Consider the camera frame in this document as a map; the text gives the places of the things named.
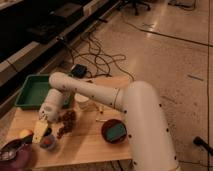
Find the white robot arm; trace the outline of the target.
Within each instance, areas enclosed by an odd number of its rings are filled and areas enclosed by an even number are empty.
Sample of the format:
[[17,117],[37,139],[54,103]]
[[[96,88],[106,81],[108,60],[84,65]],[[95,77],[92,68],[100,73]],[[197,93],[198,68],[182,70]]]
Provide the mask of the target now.
[[111,88],[55,72],[49,84],[34,127],[34,143],[41,142],[49,124],[58,118],[65,94],[75,92],[124,114],[135,171],[181,171],[159,96],[149,83],[134,81]]

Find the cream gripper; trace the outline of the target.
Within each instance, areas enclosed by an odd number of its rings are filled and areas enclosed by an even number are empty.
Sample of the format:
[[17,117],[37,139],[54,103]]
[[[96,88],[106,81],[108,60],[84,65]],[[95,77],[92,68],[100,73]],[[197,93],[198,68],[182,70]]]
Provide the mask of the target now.
[[39,144],[40,141],[42,140],[44,134],[46,133],[47,129],[48,129],[48,122],[46,120],[38,120],[35,124],[34,127],[34,135],[33,135],[33,139],[32,142]]

